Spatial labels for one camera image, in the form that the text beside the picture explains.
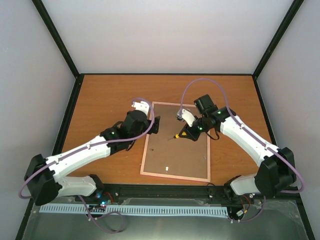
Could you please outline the yellow handled screwdriver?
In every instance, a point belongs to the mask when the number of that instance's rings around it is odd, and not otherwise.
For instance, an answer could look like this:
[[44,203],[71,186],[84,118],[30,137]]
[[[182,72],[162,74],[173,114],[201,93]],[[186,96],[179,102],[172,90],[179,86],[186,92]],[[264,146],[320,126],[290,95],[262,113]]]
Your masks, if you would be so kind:
[[168,141],[169,141],[169,140],[173,140],[173,139],[184,138],[186,135],[187,135],[186,132],[178,133],[178,134],[175,134],[173,137],[170,137],[170,138],[168,139]]

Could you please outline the pink wooden picture frame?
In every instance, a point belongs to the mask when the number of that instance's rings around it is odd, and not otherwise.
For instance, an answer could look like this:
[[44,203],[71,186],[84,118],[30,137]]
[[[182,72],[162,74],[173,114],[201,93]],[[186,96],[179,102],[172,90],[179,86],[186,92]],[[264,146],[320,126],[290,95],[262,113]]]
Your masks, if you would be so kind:
[[211,181],[210,138],[202,133],[197,141],[173,139],[185,123],[176,119],[180,104],[154,101],[160,116],[157,134],[146,136],[140,174],[208,183]]

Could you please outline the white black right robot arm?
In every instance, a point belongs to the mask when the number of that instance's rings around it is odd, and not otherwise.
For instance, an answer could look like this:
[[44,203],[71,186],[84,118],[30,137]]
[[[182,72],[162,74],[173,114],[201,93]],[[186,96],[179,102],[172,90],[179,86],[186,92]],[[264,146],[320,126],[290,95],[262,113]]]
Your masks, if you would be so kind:
[[262,194],[273,198],[288,192],[297,180],[294,172],[294,154],[284,147],[280,149],[250,129],[229,107],[218,108],[209,95],[194,101],[200,117],[180,107],[177,119],[185,122],[176,138],[197,141],[202,133],[214,130],[241,147],[256,163],[256,174],[236,176],[225,184],[225,194],[233,197],[245,194]]

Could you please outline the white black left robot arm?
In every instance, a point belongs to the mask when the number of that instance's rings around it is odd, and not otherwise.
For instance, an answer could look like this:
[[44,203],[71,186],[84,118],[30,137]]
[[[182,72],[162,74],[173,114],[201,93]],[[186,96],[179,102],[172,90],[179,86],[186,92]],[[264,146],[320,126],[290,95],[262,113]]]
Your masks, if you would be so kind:
[[97,175],[70,177],[69,174],[98,159],[129,151],[140,137],[158,133],[160,119],[160,116],[148,119],[146,112],[132,110],[123,121],[116,122],[87,143],[49,157],[34,156],[24,176],[25,187],[34,204],[42,206],[58,197],[75,195],[89,197],[95,202],[101,200],[104,185]]

